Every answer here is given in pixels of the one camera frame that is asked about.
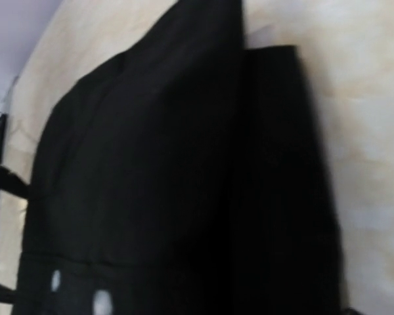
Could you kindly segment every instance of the black garment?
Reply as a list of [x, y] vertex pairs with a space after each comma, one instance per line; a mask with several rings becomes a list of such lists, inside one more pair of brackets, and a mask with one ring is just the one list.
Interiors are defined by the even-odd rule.
[[294, 49], [245, 52], [238, 0], [180, 0], [55, 106], [13, 314], [99, 290], [114, 315], [337, 314], [323, 169]]

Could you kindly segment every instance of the black fabric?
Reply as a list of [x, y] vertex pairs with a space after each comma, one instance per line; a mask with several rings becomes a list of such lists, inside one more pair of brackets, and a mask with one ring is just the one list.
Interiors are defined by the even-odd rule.
[[[180, 0], [41, 137], [13, 315], [337, 314], [339, 235], [292, 47]], [[55, 270], [61, 274], [51, 290]]]

